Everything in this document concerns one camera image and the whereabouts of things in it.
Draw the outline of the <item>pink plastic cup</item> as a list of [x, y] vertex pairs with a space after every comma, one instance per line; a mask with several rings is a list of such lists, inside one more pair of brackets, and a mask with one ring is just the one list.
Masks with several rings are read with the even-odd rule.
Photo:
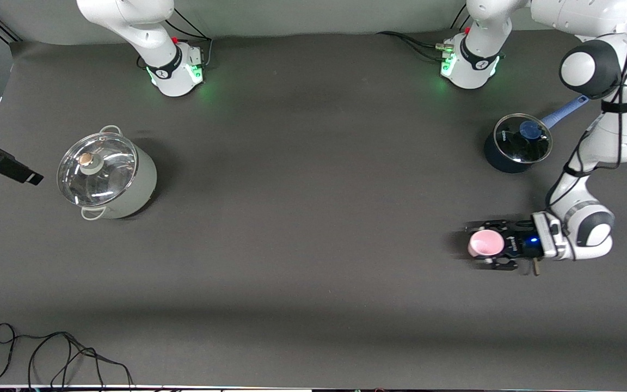
[[468, 253], [473, 258], [492, 258], [505, 248], [502, 234], [492, 229], [475, 231], [469, 238]]

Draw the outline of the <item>dark blue saucepan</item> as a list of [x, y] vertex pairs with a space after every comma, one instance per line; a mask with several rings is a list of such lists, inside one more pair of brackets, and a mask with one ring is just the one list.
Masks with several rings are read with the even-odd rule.
[[[555, 110], [553, 113], [546, 115], [543, 118], [538, 118], [543, 121], [544, 124], [551, 129], [568, 115], [572, 114], [583, 105], [589, 102], [589, 98], [586, 96], [578, 96], [575, 99], [567, 102], [567, 104], [560, 107], [558, 110]], [[495, 169], [501, 172], [506, 172], [510, 174], [516, 174], [520, 172], [527, 171], [534, 164], [520, 164], [513, 163], [512, 161], [503, 157], [498, 151], [495, 145], [493, 144], [493, 130], [486, 137], [485, 144], [483, 147], [483, 153], [486, 161]]]

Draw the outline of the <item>glass lid with brass knob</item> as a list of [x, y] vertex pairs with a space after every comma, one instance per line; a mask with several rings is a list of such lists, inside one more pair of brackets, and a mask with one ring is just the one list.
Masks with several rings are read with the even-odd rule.
[[64, 154], [57, 172], [60, 193], [79, 207], [109, 203], [129, 187], [138, 166], [137, 147], [119, 131], [84, 137]]

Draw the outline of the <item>glass lid with blue knob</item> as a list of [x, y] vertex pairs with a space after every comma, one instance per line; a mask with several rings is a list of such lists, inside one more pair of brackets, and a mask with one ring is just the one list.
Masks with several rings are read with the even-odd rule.
[[509, 114], [494, 127], [493, 144], [513, 163], [535, 164], [546, 159], [553, 147], [552, 134], [543, 121], [529, 114]]

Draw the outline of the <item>dark grey table cloth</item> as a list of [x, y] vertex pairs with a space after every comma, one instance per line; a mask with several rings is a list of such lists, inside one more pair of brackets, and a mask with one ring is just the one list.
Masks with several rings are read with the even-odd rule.
[[[44, 179], [0, 175], [0, 323], [72, 333], [138, 384], [627, 390], [627, 164], [589, 180], [616, 216], [607, 256], [535, 277], [465, 250], [466, 223], [542, 208], [597, 116], [560, 122], [523, 174], [483, 159], [500, 117], [572, 98], [557, 68], [576, 42], [513, 32], [463, 91], [388, 36], [224, 39], [174, 99], [129, 45], [17, 44], [0, 147]], [[105, 126], [157, 185], [87, 221], [57, 170]]]

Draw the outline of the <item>grey-green two-handled pot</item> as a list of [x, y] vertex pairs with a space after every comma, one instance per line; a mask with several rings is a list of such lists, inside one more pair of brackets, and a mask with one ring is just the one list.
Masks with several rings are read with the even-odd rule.
[[[124, 136], [120, 127], [117, 126], [105, 126], [99, 132], [106, 130], [119, 131]], [[134, 142], [132, 143], [137, 147], [138, 166], [129, 187], [109, 203], [97, 207], [80, 207], [81, 216], [84, 220], [116, 220], [125, 218], [137, 213], [150, 201], [157, 185], [157, 169], [149, 154], [139, 148]]]

